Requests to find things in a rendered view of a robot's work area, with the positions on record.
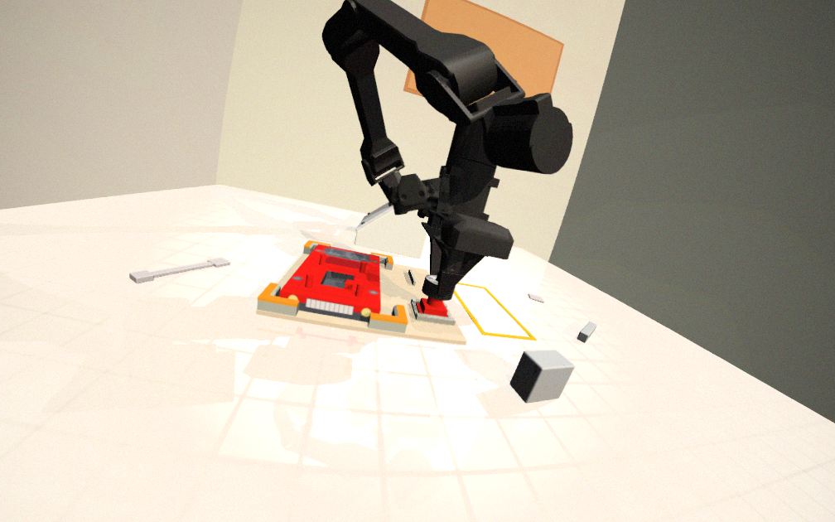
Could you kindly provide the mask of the yellow rectangular outline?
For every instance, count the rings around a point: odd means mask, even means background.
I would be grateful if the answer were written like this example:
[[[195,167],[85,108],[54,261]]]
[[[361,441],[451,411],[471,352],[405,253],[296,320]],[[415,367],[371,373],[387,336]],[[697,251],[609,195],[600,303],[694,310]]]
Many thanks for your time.
[[[458,283],[458,284],[461,284],[461,285],[466,285],[466,286],[470,286],[470,287],[475,287],[475,288],[482,288],[482,287],[477,287],[477,286],[473,286],[473,285],[469,285],[469,284],[464,284],[464,283]],[[521,329],[523,329],[525,332],[527,332],[527,335],[529,335],[530,337],[526,337],[526,336],[510,336],[510,335],[494,335],[494,333],[484,332],[484,329],[482,329],[482,328],[481,328],[481,325],[478,323],[478,321],[477,321],[477,320],[475,320],[474,316],[471,314],[471,312],[469,312],[469,309],[467,309],[467,306],[465,305],[465,303],[461,300],[461,295],[458,295],[458,294],[457,294],[457,292],[455,291],[455,292],[454,292],[454,294],[456,295],[457,299],[458,299],[459,301],[461,301],[461,305],[462,305],[462,306],[464,307],[464,309],[466,310],[467,315],[469,315],[469,316],[470,316],[470,318],[471,318],[471,320],[475,323],[475,326],[477,326],[477,327],[479,328],[479,331],[480,331],[481,335],[485,335],[485,336],[502,336],[502,337],[513,338],[513,339],[514,339],[514,338],[519,338],[519,339],[525,339],[525,340],[537,340],[536,338],[534,338],[534,337],[533,337],[533,335],[531,335],[530,331],[528,331],[528,330],[527,330],[527,329],[526,329],[523,325],[521,325],[521,322],[520,322],[520,321],[518,321],[517,319],[515,319],[514,315],[513,315],[511,312],[509,312],[509,310],[507,310],[507,308],[505,308],[505,307],[504,307],[504,305],[502,304],[502,302],[498,301],[498,299],[495,297],[495,295],[493,295],[493,293],[492,293],[492,292],[490,292],[490,290],[487,290],[486,288],[484,288],[484,290],[486,290],[486,291],[487,291],[490,295],[492,295],[492,297],[493,297],[493,298],[497,301],[497,303],[498,303],[498,304],[500,304],[500,305],[502,306],[502,308],[504,308],[504,311],[505,311],[505,312],[507,312],[507,313],[508,313],[508,314],[512,317],[512,319],[513,319],[516,323],[518,323],[518,324],[520,325]]]

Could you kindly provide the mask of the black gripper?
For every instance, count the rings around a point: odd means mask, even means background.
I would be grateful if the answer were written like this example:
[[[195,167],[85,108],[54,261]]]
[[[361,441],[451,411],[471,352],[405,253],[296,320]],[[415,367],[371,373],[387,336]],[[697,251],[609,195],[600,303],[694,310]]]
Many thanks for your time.
[[[498,187],[496,169],[457,157],[447,157],[450,208],[417,211],[430,237],[430,274],[437,275],[437,294],[445,297],[483,258],[509,259],[513,238],[509,229],[490,222],[484,213],[491,187]]]

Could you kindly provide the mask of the black wheel with grey hub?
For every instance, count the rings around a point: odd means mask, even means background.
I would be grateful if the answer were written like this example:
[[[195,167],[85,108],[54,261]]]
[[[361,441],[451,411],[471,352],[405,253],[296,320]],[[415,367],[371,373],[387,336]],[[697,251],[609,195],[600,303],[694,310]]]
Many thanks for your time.
[[[438,281],[436,281],[436,279],[437,275],[427,275],[425,277],[425,281],[423,283],[421,292],[423,292],[428,297],[431,297],[439,301],[450,301],[451,297],[453,297],[456,287],[453,288],[445,297],[443,297],[443,295],[437,294]]]

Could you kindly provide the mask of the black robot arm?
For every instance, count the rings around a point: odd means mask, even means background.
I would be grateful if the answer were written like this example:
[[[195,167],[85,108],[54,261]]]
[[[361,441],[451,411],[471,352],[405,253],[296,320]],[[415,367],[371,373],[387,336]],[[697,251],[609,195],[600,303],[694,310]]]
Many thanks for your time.
[[[526,98],[483,41],[435,30],[391,0],[345,0],[326,21],[322,40],[346,72],[364,135],[360,156],[366,180],[379,183],[395,215],[436,206],[447,214],[450,175],[446,167],[430,180],[397,172],[405,166],[387,138],[374,81],[379,45],[412,70],[428,104],[456,124],[448,157],[553,175],[570,156],[567,115],[553,107],[549,92]]]

